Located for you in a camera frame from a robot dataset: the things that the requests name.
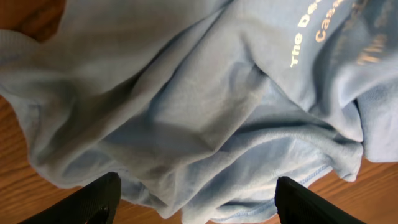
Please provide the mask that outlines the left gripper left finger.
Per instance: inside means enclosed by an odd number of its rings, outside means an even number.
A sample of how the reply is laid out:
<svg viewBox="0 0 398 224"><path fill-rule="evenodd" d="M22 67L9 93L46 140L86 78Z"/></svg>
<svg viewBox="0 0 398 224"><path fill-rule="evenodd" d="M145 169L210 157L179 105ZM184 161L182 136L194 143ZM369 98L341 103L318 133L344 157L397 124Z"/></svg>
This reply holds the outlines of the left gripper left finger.
<svg viewBox="0 0 398 224"><path fill-rule="evenodd" d="M121 179L109 172L21 224L112 224L121 199Z"/></svg>

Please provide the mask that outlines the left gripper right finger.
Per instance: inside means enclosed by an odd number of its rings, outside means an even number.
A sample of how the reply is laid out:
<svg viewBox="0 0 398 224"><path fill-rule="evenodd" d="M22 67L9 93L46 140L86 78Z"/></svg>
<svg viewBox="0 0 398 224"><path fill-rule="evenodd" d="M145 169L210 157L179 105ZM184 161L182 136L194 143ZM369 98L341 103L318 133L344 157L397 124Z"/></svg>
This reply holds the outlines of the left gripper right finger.
<svg viewBox="0 0 398 224"><path fill-rule="evenodd" d="M290 177L279 177L275 205L281 224L364 224Z"/></svg>

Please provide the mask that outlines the light blue printed t-shirt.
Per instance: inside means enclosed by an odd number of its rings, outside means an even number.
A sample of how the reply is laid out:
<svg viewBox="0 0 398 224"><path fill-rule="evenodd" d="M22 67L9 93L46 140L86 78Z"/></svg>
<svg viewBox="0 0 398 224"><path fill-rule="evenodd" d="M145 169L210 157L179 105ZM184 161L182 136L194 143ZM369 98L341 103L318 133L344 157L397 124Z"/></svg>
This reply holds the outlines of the light blue printed t-shirt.
<svg viewBox="0 0 398 224"><path fill-rule="evenodd" d="M67 1L45 42L1 31L1 94L56 186L261 222L280 176L397 160L397 1Z"/></svg>

